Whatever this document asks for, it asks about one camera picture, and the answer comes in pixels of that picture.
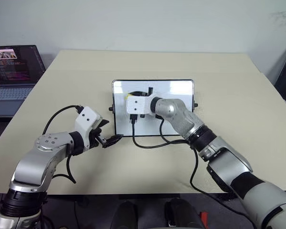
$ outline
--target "red object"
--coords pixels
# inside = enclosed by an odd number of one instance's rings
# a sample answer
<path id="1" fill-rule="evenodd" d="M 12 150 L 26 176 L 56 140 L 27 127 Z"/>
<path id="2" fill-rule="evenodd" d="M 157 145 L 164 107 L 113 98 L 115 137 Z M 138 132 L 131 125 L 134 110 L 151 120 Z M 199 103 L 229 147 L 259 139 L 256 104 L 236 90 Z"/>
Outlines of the red object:
<path id="1" fill-rule="evenodd" d="M 208 227 L 208 213 L 203 211 L 203 212 L 200 212 L 199 216 L 200 216 L 201 221 L 204 224 L 205 228 L 209 229 L 209 227 Z"/>

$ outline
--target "laptop keyboard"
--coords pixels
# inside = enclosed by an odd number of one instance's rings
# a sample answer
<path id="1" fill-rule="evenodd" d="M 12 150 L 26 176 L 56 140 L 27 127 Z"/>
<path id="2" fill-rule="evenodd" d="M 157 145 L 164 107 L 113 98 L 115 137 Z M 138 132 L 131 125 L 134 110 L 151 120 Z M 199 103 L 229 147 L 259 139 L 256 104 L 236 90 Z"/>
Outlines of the laptop keyboard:
<path id="1" fill-rule="evenodd" d="M 31 87 L 0 88 L 0 100 L 24 100 L 31 90 Z"/>

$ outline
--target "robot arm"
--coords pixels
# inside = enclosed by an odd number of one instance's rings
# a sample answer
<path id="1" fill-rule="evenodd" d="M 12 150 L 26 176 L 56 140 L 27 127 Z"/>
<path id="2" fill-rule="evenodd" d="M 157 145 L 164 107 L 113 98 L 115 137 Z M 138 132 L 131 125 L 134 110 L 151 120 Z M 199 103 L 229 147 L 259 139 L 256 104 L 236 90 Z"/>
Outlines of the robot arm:
<path id="1" fill-rule="evenodd" d="M 122 138 L 122 135 L 102 137 L 101 127 L 107 123 L 98 113 L 85 107 L 76 118 L 72 133 L 40 136 L 12 176 L 9 191 L 1 203 L 0 229 L 26 229 L 37 224 L 58 163 L 99 143 L 106 148 Z"/>
<path id="2" fill-rule="evenodd" d="M 249 162 L 216 136 L 179 99 L 130 96 L 127 112 L 159 115 L 208 161 L 207 171 L 224 192 L 234 192 L 257 228 L 286 229 L 286 192 L 255 177 Z"/>

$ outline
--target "white wall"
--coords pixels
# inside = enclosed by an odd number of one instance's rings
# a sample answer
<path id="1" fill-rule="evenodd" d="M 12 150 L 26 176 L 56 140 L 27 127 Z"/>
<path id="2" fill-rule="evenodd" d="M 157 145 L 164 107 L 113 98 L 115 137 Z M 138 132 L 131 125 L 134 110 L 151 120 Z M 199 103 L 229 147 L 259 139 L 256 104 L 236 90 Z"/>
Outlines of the white wall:
<path id="1" fill-rule="evenodd" d="M 286 58 L 286 0 L 0 0 L 0 45 L 246 52 L 275 82 Z"/>

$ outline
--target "floor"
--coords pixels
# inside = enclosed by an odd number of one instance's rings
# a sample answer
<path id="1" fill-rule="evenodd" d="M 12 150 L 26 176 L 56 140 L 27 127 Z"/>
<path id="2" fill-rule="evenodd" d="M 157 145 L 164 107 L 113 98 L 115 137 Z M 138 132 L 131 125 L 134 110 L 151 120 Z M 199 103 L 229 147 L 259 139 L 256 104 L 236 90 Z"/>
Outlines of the floor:
<path id="1" fill-rule="evenodd" d="M 0 123 L 0 135 L 8 123 Z M 82 199 L 74 202 L 61 199 L 66 196 L 49 196 L 48 203 L 44 205 L 44 215 L 51 218 L 55 228 L 67 227 L 76 229 L 74 206 L 80 222 L 81 229 L 106 229 L 110 227 L 114 213 L 126 200 L 136 204 L 139 212 L 139 229 L 164 227 L 164 204 L 176 195 L 89 195 L 71 196 Z M 197 213 L 208 212 L 209 229 L 250 229 L 252 225 L 242 216 L 236 215 L 203 194 L 180 194 L 187 200 Z M 238 199 L 226 201 L 232 208 L 245 212 Z"/>

